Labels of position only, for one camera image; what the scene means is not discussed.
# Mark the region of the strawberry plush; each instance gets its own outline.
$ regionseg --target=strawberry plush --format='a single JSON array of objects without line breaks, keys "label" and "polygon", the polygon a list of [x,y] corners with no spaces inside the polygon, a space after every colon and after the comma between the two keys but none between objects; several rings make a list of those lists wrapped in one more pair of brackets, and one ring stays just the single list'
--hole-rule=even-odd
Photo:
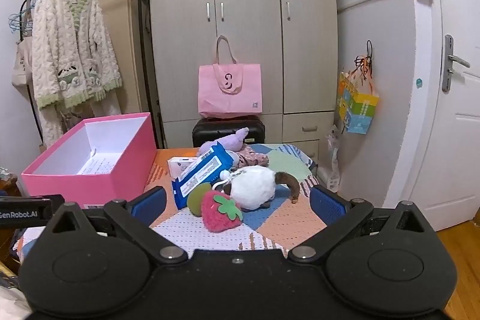
[{"label": "strawberry plush", "polygon": [[208,191],[203,196],[201,208],[203,223],[210,232],[222,232],[242,224],[242,211],[227,194]]}]

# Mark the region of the pink tote bag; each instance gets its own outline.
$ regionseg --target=pink tote bag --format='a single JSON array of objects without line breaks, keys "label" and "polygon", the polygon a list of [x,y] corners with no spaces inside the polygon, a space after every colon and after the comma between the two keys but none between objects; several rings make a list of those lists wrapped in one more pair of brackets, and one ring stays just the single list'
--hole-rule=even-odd
[{"label": "pink tote bag", "polygon": [[[218,45],[225,40],[233,64],[219,64]],[[203,117],[233,118],[262,112],[260,64],[239,64],[225,36],[217,38],[217,55],[212,65],[198,71],[198,113]]]}]

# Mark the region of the lavender plush toy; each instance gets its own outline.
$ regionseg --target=lavender plush toy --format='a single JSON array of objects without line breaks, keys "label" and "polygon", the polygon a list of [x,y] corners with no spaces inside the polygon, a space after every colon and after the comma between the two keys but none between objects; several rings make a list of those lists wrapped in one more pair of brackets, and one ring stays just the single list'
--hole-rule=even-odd
[{"label": "lavender plush toy", "polygon": [[227,151],[238,152],[243,147],[243,141],[248,135],[248,128],[242,128],[235,132],[234,135],[228,135],[217,139],[215,141],[207,141],[198,150],[197,156],[200,156],[202,153],[206,152],[212,145],[219,143]]}]

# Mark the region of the wooden floor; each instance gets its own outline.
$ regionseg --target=wooden floor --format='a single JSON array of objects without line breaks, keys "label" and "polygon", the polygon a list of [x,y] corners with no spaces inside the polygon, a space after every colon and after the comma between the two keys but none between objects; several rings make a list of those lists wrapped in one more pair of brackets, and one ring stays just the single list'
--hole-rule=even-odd
[{"label": "wooden floor", "polygon": [[445,311],[454,320],[480,319],[480,227],[471,221],[438,232],[457,266],[457,288]]}]

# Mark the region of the clothing rack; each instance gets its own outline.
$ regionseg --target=clothing rack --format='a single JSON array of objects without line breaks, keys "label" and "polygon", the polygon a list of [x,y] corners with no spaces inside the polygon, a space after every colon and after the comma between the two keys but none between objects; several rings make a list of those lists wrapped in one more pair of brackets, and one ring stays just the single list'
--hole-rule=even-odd
[{"label": "clothing rack", "polygon": [[[22,3],[22,6],[20,7],[20,15],[22,14],[22,11],[23,11],[23,7],[25,6],[27,0],[24,0],[23,3]],[[149,86],[148,86],[148,76],[147,76],[147,67],[146,67],[146,59],[145,59],[145,43],[144,43],[144,40],[143,40],[143,17],[142,17],[142,0],[137,0],[137,7],[138,7],[138,27],[139,27],[139,35],[140,35],[140,51],[141,51],[141,54],[142,54],[142,68],[143,68],[143,79],[144,79],[144,82],[145,82],[145,88],[146,88],[146,92],[147,92],[147,104],[148,104],[148,111],[150,112],[150,117],[151,117],[151,120],[152,120],[152,125],[153,125],[153,129],[155,129],[155,122],[154,122],[154,114],[153,114],[153,107],[152,107],[152,100],[150,98],[150,94],[149,94]],[[23,40],[23,34],[22,34],[22,30],[20,29],[20,41]],[[40,124],[38,122],[38,118],[37,118],[37,113],[35,112],[35,105],[34,105],[34,102],[33,102],[33,99],[32,99],[32,93],[30,92],[30,87],[27,85],[27,91],[28,91],[28,97],[30,99],[30,105],[32,106],[32,112],[33,112],[33,116],[34,116],[34,119],[35,119],[35,124],[37,125],[37,129],[38,129],[38,133],[40,135],[40,139],[42,139],[43,141],[43,136],[42,136],[42,130],[41,130],[41,127],[40,127]],[[158,143],[158,137],[157,137],[157,133],[154,131],[153,132],[154,134],[154,137],[155,137],[155,143],[157,145],[157,148],[159,148],[159,143]]]}]

